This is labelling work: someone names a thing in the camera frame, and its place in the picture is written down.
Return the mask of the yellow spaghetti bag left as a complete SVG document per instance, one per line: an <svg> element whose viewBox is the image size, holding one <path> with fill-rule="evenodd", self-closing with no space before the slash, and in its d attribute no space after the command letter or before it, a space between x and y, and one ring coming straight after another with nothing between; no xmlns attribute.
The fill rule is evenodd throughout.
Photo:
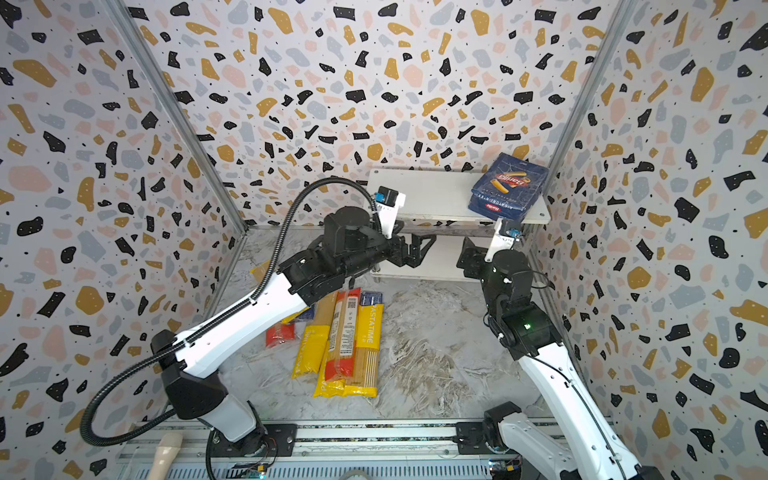
<svg viewBox="0 0 768 480"><path fill-rule="evenodd" d="M332 292L314 305L313 320L304 329L294 362L291 375L293 379L312 373L317 374L323 365L336 301L337 293Z"/></svg>

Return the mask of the yellow pasta bag with barcode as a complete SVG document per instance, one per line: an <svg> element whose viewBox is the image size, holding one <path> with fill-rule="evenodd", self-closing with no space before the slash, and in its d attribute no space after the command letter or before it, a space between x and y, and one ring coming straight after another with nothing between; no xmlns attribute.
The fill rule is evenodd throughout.
<svg viewBox="0 0 768 480"><path fill-rule="evenodd" d="M258 286L258 285L260 285L262 283L262 281L264 280L265 276L267 275L267 272L269 270L270 264L271 264L271 261L270 260L266 260L266 261L262 262L261 264L259 264L258 266L254 267L253 269L250 270L250 274L253 277L254 285L255 286Z"/></svg>

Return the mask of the blue spaghetti box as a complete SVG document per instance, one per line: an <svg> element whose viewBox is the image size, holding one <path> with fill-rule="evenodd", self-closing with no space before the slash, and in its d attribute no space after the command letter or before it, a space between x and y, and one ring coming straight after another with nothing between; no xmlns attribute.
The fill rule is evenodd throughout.
<svg viewBox="0 0 768 480"><path fill-rule="evenodd" d="M360 305L362 307L383 305L384 296L382 292L363 291L360 297Z"/></svg>

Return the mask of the small red pasta bag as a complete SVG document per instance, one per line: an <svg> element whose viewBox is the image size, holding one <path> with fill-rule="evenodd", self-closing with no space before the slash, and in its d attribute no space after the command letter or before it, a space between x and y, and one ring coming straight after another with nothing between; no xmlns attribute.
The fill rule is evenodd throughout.
<svg viewBox="0 0 768 480"><path fill-rule="evenodd" d="M296 338L295 325L292 323L277 323L266 331L265 346L273 348Z"/></svg>

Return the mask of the yellow Pastatime spaghetti bag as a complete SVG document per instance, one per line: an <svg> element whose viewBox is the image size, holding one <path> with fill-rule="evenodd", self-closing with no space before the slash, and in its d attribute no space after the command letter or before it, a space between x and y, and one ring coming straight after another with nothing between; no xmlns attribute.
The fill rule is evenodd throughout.
<svg viewBox="0 0 768 480"><path fill-rule="evenodd" d="M358 308L353 376L346 396L376 397L384 304Z"/></svg>

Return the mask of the yellow bag under red bag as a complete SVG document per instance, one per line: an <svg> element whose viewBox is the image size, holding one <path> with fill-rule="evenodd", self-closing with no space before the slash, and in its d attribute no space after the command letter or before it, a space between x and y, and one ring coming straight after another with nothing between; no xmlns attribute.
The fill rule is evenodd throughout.
<svg viewBox="0 0 768 480"><path fill-rule="evenodd" d="M320 370L318 372L316 387L314 390L313 397L314 398L333 398L333 397L345 397L346 391L345 391L345 380L326 380L325 379L325 371L326 371L326 365L327 361L323 360L320 366Z"/></svg>

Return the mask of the red clear spaghetti bag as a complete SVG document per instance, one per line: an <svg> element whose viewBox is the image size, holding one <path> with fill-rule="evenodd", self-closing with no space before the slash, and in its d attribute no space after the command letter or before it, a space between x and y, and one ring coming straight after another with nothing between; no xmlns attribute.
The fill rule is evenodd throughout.
<svg viewBox="0 0 768 480"><path fill-rule="evenodd" d="M353 376L360 299L360 288L337 293L324 372L327 382L347 380Z"/></svg>

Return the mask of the blue Barilla pasta box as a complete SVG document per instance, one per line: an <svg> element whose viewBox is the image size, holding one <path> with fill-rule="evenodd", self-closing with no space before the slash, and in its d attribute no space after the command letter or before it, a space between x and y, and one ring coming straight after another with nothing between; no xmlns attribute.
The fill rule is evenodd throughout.
<svg viewBox="0 0 768 480"><path fill-rule="evenodd" d="M470 211L491 220L522 222L542 193L547 167L500 154L471 188Z"/></svg>

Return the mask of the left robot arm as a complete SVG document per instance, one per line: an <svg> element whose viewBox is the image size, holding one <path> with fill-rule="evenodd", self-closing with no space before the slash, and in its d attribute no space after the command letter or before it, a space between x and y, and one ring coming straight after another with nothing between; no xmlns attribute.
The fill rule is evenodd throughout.
<svg viewBox="0 0 768 480"><path fill-rule="evenodd" d="M418 267L436 238L376 230L369 213L343 207L327 216L323 233L266 276L261 293L242 298L215 317L179 334L165 330L152 340L163 354L161 379L180 419L198 420L245 451L265 434L255 409L230 394L221 364L279 321L341 289L349 278L389 262Z"/></svg>

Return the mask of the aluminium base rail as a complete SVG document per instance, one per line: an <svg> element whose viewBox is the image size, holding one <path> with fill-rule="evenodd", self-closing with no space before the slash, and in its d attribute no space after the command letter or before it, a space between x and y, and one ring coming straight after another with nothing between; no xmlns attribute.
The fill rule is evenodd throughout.
<svg viewBox="0 0 768 480"><path fill-rule="evenodd" d="M235 453L191 421L129 441L110 479L153 479L164 436L182 438L166 479L561 479L577 477L576 449L552 417L512 426L516 447L492 447L479 419L278 420L267 452Z"/></svg>

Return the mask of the white two-tier metal shelf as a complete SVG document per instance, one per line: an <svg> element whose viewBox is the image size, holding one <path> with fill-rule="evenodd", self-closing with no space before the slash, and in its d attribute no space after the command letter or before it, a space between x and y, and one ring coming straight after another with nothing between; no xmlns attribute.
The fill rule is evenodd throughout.
<svg viewBox="0 0 768 480"><path fill-rule="evenodd" d="M470 189L480 177L479 173L471 172L372 170L368 178L369 189L377 191L384 186L405 194L406 201L398 218L410 227L425 228L437 235L420 266L396 267L382 263L372 273L373 278L464 282L466 278L456 263L466 235L456 230L480 227L487 220L467 208Z"/></svg>

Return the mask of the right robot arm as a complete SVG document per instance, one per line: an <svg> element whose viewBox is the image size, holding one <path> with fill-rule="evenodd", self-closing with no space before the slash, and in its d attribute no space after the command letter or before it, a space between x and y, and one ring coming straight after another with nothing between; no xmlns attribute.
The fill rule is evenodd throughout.
<svg viewBox="0 0 768 480"><path fill-rule="evenodd" d="M457 267L479 281L487 326L533 381L567 442L556 442L507 402L485 414L487 444L519 453L544 479L661 478L657 468L640 463L597 407L554 322L533 300L535 273L526 256L465 238Z"/></svg>

